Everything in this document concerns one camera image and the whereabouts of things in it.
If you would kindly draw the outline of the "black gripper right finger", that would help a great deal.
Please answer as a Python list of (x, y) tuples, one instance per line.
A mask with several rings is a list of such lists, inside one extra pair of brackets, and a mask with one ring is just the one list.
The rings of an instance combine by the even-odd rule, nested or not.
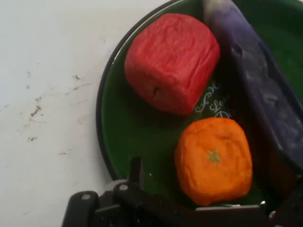
[(268, 155), (268, 175), (282, 203), (270, 214), (271, 227), (301, 227), (303, 225), (303, 171), (271, 151)]

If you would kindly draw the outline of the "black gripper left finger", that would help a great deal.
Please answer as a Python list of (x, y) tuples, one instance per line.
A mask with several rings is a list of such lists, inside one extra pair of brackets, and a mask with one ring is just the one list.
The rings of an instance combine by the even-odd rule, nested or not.
[(63, 227), (195, 227), (193, 211), (143, 190), (143, 159), (131, 160), (128, 178), (102, 195), (82, 191), (69, 199)]

